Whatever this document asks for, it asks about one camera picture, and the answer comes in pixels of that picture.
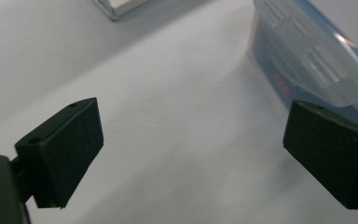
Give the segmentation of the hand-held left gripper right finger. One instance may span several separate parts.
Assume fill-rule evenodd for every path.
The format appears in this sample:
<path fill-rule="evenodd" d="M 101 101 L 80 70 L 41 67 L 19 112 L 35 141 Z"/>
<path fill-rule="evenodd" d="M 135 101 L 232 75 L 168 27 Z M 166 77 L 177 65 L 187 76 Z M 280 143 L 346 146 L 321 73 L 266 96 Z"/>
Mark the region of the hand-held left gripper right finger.
<path fill-rule="evenodd" d="M 294 100 L 283 147 L 344 207 L 358 209 L 358 124 Z"/>

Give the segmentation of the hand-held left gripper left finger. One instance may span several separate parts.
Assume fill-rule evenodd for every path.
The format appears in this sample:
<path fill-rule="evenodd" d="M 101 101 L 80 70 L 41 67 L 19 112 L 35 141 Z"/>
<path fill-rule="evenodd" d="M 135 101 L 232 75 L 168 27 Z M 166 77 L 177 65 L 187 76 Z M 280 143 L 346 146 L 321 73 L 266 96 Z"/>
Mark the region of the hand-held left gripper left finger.
<path fill-rule="evenodd" d="M 16 172 L 25 174 L 39 208 L 65 207 L 103 147 L 95 97 L 69 104 L 15 144 Z"/>

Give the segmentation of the large clear plastic food container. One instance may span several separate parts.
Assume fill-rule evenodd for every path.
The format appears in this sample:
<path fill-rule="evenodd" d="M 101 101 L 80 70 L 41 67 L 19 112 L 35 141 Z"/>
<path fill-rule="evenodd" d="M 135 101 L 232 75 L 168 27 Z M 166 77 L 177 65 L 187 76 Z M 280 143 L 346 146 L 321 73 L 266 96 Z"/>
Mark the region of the large clear plastic food container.
<path fill-rule="evenodd" d="M 358 122 L 358 0 L 254 0 L 252 53 L 288 105 Z"/>

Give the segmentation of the white wire rack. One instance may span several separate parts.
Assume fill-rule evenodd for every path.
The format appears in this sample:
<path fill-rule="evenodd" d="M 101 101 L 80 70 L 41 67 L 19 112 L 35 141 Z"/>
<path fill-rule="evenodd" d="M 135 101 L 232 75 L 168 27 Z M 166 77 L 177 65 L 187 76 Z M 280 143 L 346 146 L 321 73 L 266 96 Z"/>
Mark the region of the white wire rack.
<path fill-rule="evenodd" d="M 112 21 L 151 3 L 153 0 L 94 0 L 103 13 Z"/>

